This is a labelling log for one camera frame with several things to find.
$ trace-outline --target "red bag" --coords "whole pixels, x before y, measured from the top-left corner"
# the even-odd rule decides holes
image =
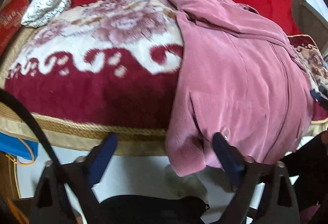
[[[0,12],[0,56],[10,40],[21,27],[22,16],[29,5],[28,0],[12,0]]]

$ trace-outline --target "white fabric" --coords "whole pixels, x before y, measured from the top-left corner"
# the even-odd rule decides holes
[[[69,6],[69,0],[32,0],[21,24],[27,27],[40,27],[61,14]]]

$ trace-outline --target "white pillow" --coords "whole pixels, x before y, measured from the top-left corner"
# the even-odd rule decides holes
[[[69,0],[32,0],[22,17],[21,24],[34,28],[46,25],[67,6],[69,7]]]

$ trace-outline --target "yellow cord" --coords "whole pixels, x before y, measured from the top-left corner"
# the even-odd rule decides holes
[[[21,163],[21,162],[17,162],[17,161],[15,160],[15,157],[13,157],[13,156],[10,155],[10,154],[6,154],[6,157],[9,158],[10,161],[14,162],[15,164],[17,164],[17,165],[19,165],[19,166],[29,166],[29,165],[32,165],[32,164],[35,162],[35,156],[34,156],[34,154],[33,154],[33,151],[32,151],[32,149],[31,149],[31,147],[29,147],[28,144],[27,144],[24,140],[22,140],[22,139],[20,139],[20,138],[18,138],[18,140],[20,140],[20,141],[22,142],[22,144],[25,145],[25,147],[27,148],[27,150],[29,151],[29,153],[30,153],[30,155],[31,155],[32,161],[29,162],[29,163]]]

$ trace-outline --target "pink shirt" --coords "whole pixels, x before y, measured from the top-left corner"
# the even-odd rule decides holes
[[[170,1],[184,40],[166,139],[176,173],[220,167],[211,147],[215,132],[257,162],[295,151],[313,99],[282,29],[232,0]]]

